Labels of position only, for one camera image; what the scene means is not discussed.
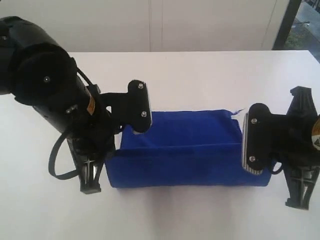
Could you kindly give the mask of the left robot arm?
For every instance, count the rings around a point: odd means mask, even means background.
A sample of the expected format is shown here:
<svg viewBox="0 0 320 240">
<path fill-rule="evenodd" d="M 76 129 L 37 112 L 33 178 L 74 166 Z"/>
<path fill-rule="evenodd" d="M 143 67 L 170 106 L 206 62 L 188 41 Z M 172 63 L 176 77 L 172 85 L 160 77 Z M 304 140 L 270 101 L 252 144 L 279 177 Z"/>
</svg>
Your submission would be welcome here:
<svg viewBox="0 0 320 240">
<path fill-rule="evenodd" d="M 82 193 L 99 193 L 104 158 L 115 148 L 100 90 L 45 30 L 18 16 L 0 20 L 0 92 L 32 107 L 59 131 L 49 174 L 77 177 Z"/>
</svg>

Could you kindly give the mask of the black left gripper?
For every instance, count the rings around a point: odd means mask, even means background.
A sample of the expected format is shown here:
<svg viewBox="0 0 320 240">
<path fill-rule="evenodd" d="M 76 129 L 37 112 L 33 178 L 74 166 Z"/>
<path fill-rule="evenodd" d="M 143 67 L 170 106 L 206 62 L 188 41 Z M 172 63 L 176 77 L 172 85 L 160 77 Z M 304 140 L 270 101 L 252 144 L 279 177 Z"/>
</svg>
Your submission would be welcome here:
<svg viewBox="0 0 320 240">
<path fill-rule="evenodd" d="M 103 159 L 114 148 L 111 115 L 102 103 L 96 85 L 85 85 L 79 77 L 36 77 L 32 79 L 32 107 L 60 137 L 50 160 L 55 160 L 67 141 L 84 194 L 101 192 Z"/>
</svg>

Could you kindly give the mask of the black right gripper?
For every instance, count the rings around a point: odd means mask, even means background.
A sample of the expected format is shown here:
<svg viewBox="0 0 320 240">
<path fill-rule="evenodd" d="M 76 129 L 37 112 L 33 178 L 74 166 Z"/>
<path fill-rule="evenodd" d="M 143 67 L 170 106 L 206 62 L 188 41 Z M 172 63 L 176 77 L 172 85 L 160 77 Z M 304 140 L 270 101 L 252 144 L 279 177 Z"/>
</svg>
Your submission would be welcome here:
<svg viewBox="0 0 320 240">
<path fill-rule="evenodd" d="M 285 205 L 308 210 L 319 177 L 320 148 L 314 145 L 312 133 L 320 117 L 316 114 L 311 88 L 296 86 L 290 93 L 293 98 L 287 115 L 271 114 L 269 117 L 269 157 L 288 165 L 284 168 L 289 192 Z"/>
</svg>

